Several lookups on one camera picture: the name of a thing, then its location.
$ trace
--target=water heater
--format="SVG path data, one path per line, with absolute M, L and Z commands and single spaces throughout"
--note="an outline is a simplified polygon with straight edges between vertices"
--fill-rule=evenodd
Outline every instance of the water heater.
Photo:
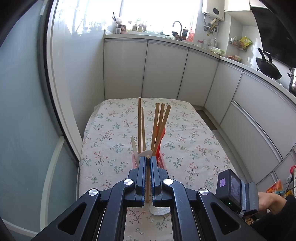
M 203 0 L 202 12 L 212 18 L 224 21 L 224 0 Z

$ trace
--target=black pan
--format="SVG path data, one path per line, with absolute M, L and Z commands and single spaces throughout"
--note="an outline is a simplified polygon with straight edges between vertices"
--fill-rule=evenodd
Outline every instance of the black pan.
M 282 75 L 279 72 L 278 68 L 272 63 L 271 56 L 269 54 L 266 54 L 269 59 L 269 60 L 266 60 L 262 50 L 258 48 L 258 51 L 262 56 L 262 58 L 256 58 L 256 62 L 260 71 L 270 78 L 273 78 L 275 80 L 280 79 Z

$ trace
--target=plastic bag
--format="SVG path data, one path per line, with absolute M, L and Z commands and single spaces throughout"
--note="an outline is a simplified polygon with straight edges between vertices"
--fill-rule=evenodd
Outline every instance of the plastic bag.
M 218 49 L 218 48 L 215 48 L 213 46 L 209 46 L 209 51 L 215 53 L 215 54 L 218 54 L 218 55 L 223 55 L 225 54 L 225 52 L 221 49 Z
M 283 185 L 281 183 L 281 180 L 277 180 L 270 188 L 266 190 L 266 192 L 269 193 L 280 193 L 283 191 Z

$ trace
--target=person's arm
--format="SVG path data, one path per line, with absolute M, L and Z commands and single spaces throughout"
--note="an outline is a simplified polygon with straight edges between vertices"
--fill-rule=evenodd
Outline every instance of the person's arm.
M 287 200 L 280 195 L 267 192 L 258 192 L 259 211 L 269 209 L 272 214 L 278 214 L 285 206 Z
M 251 225 L 267 241 L 283 240 L 291 227 L 296 224 L 296 200 L 293 196 L 286 199 L 277 194 L 261 193 L 259 210 L 269 209 L 271 212 Z

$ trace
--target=small screen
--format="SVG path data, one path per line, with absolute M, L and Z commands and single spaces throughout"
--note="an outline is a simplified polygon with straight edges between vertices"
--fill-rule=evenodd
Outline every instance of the small screen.
M 230 196 L 233 197 L 238 205 L 241 203 L 241 185 L 240 180 L 231 175 Z

